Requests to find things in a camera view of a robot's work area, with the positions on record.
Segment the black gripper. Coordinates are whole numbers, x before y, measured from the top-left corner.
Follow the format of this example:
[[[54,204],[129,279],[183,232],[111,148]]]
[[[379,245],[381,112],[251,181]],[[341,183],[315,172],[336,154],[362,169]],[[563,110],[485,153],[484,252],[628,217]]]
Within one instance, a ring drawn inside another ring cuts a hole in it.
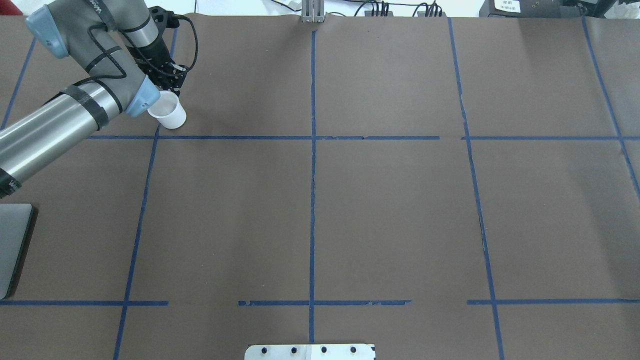
[[[185,82],[188,69],[177,64],[170,56],[163,36],[142,47],[133,36],[127,36],[127,50],[138,68],[162,91],[179,92]]]

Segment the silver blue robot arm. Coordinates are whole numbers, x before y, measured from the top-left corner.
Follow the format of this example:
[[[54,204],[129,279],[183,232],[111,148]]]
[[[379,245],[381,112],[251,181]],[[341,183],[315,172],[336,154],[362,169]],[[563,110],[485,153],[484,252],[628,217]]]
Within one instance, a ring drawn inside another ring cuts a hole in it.
[[[179,96],[195,64],[176,63],[163,34],[182,21],[195,27],[143,0],[55,0],[30,14],[34,38],[57,59],[74,59],[87,78],[2,130],[2,198],[119,115],[139,116],[163,91]]]

